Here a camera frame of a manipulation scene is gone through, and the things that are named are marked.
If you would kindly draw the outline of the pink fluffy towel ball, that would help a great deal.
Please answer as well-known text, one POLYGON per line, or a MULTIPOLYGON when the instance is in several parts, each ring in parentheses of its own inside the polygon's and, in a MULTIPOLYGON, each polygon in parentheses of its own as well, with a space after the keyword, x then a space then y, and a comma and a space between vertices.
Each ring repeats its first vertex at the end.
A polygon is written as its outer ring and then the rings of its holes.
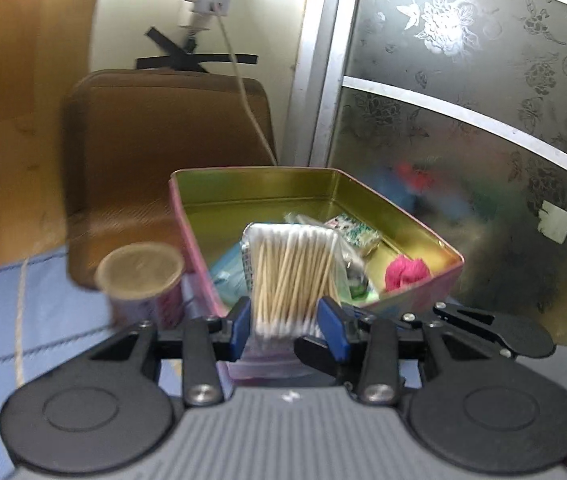
POLYGON ((396 257, 385 269, 384 287, 387 292, 403 289, 431 276, 429 267, 422 259, 396 257))

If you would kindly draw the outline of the wood pattern wall sheet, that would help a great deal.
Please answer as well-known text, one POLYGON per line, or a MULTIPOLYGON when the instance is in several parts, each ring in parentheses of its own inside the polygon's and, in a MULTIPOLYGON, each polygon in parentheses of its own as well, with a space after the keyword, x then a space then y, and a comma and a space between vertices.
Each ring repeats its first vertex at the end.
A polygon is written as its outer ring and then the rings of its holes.
POLYGON ((88 73, 97 0, 0 0, 0 264, 65 237, 61 108, 88 73))

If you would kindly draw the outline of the peanut can with lid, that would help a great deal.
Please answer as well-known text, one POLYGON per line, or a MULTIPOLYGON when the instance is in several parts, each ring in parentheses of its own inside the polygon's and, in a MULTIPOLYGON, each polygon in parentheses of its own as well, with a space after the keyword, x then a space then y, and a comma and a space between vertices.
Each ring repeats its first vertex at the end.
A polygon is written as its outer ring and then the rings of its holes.
POLYGON ((184 270, 184 256, 176 247, 132 243, 101 260, 94 282, 108 298, 116 318, 127 324, 151 321, 165 330, 184 318, 184 270))

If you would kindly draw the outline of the black tape cross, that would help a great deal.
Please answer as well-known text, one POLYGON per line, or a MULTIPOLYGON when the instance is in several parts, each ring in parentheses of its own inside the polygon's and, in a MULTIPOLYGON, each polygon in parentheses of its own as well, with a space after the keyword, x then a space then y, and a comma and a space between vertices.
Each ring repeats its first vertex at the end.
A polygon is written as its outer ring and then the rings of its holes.
POLYGON ((193 36, 187 39, 185 48, 179 47, 178 44, 175 44, 155 27, 150 27, 146 31, 146 38, 154 42, 163 54, 137 58, 137 70, 169 68, 176 70, 176 72, 207 73, 204 67, 206 63, 231 63, 230 55, 227 53, 196 53, 194 50, 196 41, 193 36))

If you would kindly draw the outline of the blue glasses case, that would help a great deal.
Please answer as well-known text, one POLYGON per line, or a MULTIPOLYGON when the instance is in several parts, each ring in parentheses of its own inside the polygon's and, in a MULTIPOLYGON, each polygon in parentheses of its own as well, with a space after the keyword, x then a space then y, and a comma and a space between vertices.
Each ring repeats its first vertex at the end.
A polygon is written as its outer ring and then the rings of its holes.
POLYGON ((210 268, 210 279, 217 295, 231 308, 241 297, 248 296, 248 282, 243 264, 243 244, 234 244, 210 268))

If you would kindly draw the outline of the frosted glass sliding door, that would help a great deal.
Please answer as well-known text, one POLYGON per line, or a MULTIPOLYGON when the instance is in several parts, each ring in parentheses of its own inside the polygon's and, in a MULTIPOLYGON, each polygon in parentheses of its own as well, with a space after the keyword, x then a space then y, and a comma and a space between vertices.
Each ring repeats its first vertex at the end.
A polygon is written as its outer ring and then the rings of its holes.
POLYGON ((567 0, 306 0, 281 158, 342 169, 465 258, 464 304, 567 346, 567 0))

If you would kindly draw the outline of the green correction tape dispenser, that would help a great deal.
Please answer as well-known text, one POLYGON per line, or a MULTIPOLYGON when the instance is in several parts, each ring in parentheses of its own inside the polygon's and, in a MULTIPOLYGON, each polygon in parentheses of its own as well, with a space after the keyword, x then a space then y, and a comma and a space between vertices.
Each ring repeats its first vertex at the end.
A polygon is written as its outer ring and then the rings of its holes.
POLYGON ((345 259, 345 269, 347 283, 349 283, 349 292, 354 297, 355 289, 358 286, 366 288, 369 284, 365 263, 357 255, 349 256, 345 259))

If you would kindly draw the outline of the pink macaron tin box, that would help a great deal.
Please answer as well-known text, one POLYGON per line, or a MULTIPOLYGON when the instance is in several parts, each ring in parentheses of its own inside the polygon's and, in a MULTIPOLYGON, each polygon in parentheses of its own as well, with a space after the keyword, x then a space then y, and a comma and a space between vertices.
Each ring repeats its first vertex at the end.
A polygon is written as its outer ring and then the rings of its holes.
POLYGON ((198 308, 223 316, 245 294, 240 242, 253 222, 326 223, 349 216, 381 236, 364 258, 372 287, 358 306, 398 315, 429 310, 457 282, 463 258, 446 240, 401 207, 335 169, 236 167, 184 169, 172 174, 175 211, 184 254, 192 266, 198 308), (384 274, 398 256, 422 260, 430 275, 387 292, 384 274))

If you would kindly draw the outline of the blue quilted table cover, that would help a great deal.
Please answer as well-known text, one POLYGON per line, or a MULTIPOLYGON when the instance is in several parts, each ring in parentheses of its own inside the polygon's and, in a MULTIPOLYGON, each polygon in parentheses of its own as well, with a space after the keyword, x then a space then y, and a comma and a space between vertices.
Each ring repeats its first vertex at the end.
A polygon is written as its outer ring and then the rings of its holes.
MULTIPOLYGON (((0 408, 19 382, 48 372, 114 332, 104 297, 68 277, 64 248, 0 266, 0 408)), ((0 479, 11 470, 0 441, 0 479)))

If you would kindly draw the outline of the green cleaning cloth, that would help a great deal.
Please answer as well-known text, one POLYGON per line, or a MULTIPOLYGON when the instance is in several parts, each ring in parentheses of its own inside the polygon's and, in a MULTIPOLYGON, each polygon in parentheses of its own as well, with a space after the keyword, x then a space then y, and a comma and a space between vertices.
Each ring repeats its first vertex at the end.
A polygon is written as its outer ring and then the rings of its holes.
POLYGON ((358 286, 355 289, 354 297, 352 298, 352 304, 360 308, 365 308, 368 304, 374 304, 379 300, 379 292, 375 289, 371 283, 368 284, 366 288, 358 286))

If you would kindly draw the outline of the green patterned tissue pack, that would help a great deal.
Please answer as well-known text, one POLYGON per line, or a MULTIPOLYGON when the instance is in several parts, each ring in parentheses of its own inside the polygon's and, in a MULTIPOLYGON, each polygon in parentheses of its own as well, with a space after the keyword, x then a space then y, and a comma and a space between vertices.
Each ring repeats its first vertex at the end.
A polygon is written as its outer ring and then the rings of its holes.
POLYGON ((323 225, 337 231, 361 257, 369 255, 381 243, 381 234, 377 230, 349 214, 338 214, 323 225))

